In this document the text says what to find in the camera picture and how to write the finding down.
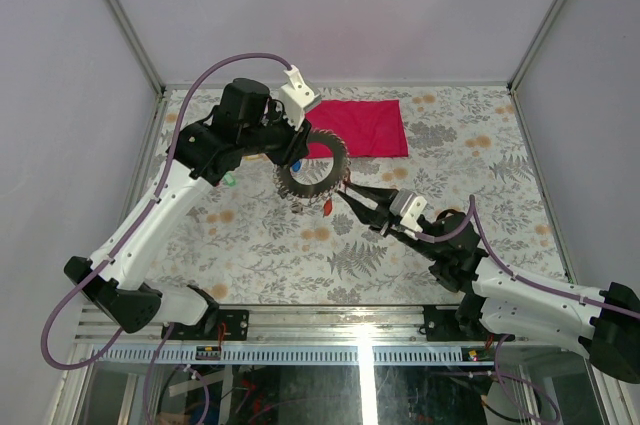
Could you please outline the grey disc with key rings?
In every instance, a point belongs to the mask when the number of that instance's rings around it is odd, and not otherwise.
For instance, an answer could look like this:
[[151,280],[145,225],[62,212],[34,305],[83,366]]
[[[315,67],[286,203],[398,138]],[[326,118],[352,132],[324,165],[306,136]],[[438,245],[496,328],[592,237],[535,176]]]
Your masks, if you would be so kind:
[[274,182],[278,195],[290,202],[290,210],[300,215],[307,207],[332,197],[349,175],[350,157],[345,142],[327,130],[312,130],[308,137],[309,149],[324,152],[327,157],[299,160],[301,169],[274,168]]

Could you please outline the green tag key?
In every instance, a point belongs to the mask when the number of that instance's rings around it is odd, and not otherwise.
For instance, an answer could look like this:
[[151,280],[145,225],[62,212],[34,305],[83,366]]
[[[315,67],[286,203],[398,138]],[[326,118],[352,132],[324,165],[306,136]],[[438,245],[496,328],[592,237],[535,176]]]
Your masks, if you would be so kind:
[[224,177],[223,177],[223,181],[227,186],[233,187],[236,185],[236,180],[233,177],[233,175],[229,172],[227,172]]

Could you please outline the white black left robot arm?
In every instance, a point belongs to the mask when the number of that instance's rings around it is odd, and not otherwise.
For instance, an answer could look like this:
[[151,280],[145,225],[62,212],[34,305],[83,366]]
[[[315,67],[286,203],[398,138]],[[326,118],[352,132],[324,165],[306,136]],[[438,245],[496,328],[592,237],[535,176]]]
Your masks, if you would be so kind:
[[264,154],[285,168],[303,158],[311,130],[306,113],[318,100],[297,76],[276,97],[262,83],[234,79],[209,116],[179,132],[164,168],[114,234],[90,257],[70,258],[65,275],[126,333],[160,320],[183,324],[197,339],[212,337],[215,300],[196,286],[150,285],[150,266],[182,217],[244,157]]

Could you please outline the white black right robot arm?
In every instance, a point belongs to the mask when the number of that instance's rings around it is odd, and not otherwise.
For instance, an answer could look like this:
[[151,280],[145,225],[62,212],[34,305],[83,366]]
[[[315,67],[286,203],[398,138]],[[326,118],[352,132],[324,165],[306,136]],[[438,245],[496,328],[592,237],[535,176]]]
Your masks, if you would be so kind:
[[339,196],[358,220],[431,261],[436,282],[464,298],[455,313],[467,339],[524,337],[574,352],[617,380],[639,381],[639,298],[627,285],[582,286],[502,261],[474,206],[433,221],[424,197],[402,189],[347,183]]

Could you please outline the red tag key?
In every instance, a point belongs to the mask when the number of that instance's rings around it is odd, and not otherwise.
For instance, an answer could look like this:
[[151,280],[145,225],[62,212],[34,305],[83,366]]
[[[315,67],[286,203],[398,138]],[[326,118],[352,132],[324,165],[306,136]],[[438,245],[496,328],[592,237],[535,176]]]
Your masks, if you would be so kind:
[[333,201],[332,199],[328,199],[323,205],[323,216],[328,217],[331,215],[333,211]]

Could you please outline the red folded cloth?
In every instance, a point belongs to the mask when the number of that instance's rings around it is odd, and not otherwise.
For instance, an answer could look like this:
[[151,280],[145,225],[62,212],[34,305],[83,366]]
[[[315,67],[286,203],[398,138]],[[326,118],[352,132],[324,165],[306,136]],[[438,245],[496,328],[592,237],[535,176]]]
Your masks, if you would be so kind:
[[408,142],[398,100],[324,100],[306,118],[346,144],[354,158],[406,158]]

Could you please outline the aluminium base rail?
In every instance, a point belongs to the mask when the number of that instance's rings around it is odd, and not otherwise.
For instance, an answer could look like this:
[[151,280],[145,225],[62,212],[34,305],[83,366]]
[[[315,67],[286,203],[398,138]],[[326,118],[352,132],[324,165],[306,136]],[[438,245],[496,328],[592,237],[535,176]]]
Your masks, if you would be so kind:
[[[245,306],[246,344],[354,345],[366,338],[376,345],[438,344],[424,322],[421,306]],[[508,303],[490,313],[501,332],[525,344],[564,347],[574,328],[542,318]]]

